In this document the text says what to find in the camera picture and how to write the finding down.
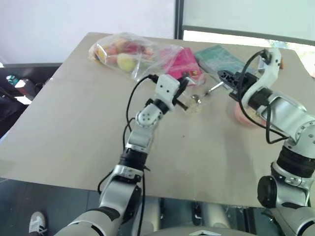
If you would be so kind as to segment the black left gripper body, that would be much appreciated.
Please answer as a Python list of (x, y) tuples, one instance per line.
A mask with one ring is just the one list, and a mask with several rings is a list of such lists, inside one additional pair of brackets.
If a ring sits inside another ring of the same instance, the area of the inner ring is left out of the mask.
[(172, 100), (173, 105), (177, 104), (177, 98), (185, 91), (185, 89), (187, 87), (187, 79), (186, 78), (180, 78), (178, 80), (178, 82), (180, 82), (180, 85), (179, 85), (177, 92), (173, 96), (173, 100)]

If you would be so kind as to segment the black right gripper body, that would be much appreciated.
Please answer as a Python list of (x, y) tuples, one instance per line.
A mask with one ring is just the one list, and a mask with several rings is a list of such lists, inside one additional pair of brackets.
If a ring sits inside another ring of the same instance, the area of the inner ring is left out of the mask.
[[(233, 91), (229, 94), (229, 96), (234, 99), (238, 100), (238, 85), (239, 85), (239, 77), (241, 73), (236, 72), (235, 74), (230, 76), (229, 82), (230, 87)], [(241, 98), (243, 98), (244, 94), (247, 90), (257, 82), (257, 77), (249, 72), (246, 72), (243, 76), (242, 88), (241, 88)]]

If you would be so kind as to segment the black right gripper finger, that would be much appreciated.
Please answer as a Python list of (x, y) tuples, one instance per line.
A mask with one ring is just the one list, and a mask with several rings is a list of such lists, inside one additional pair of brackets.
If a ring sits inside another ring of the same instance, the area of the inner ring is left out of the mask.
[(217, 72), (218, 77), (229, 87), (238, 86), (238, 72), (231, 72), (228, 70), (220, 70)]

